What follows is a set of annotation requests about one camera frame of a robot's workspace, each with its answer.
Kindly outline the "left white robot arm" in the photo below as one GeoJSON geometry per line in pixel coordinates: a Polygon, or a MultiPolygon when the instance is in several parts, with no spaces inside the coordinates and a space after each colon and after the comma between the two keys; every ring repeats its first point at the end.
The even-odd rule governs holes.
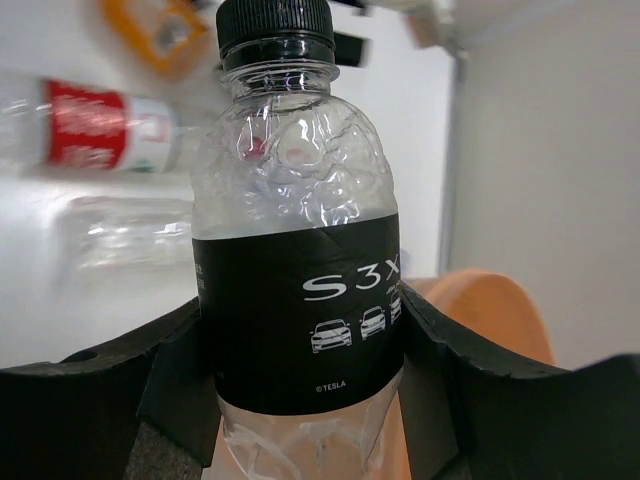
{"type": "Polygon", "coordinates": [[[332,1],[341,67],[372,62],[393,71],[441,57],[456,70],[471,46],[508,16],[515,1],[332,1]]]}

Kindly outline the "clear unlabeled plastic bottle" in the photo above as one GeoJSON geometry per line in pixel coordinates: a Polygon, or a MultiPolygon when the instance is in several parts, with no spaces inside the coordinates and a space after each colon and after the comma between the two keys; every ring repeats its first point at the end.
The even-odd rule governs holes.
{"type": "Polygon", "coordinates": [[[179,199],[85,196],[67,204],[57,228],[80,270],[159,268],[191,259],[191,214],[179,199]]]}

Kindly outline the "black label tesla bottle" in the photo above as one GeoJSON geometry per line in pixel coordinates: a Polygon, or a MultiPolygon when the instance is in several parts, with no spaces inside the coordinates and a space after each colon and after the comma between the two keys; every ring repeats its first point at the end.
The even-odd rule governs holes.
{"type": "Polygon", "coordinates": [[[402,376],[398,205],[325,1],[225,1],[192,171],[201,346],[249,479],[368,479],[402,376]]]}

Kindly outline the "orange juice bottle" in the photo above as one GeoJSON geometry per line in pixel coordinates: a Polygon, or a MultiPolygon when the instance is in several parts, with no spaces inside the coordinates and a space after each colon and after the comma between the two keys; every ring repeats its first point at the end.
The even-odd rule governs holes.
{"type": "Polygon", "coordinates": [[[210,27],[190,1],[103,0],[98,5],[126,47],[166,80],[189,75],[210,48],[210,27]]]}

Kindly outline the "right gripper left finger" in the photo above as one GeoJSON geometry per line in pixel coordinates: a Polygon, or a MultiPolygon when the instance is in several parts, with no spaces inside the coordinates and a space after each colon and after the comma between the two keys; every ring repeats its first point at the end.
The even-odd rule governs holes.
{"type": "Polygon", "coordinates": [[[220,424],[199,303],[59,363],[1,371],[4,479],[198,479],[220,424]]]}

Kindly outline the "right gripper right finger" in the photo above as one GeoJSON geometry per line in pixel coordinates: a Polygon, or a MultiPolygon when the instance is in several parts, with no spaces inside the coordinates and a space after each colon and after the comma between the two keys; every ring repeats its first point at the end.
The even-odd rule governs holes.
{"type": "Polygon", "coordinates": [[[635,479],[639,358],[564,370],[507,350],[400,289],[399,389],[415,479],[635,479]]]}

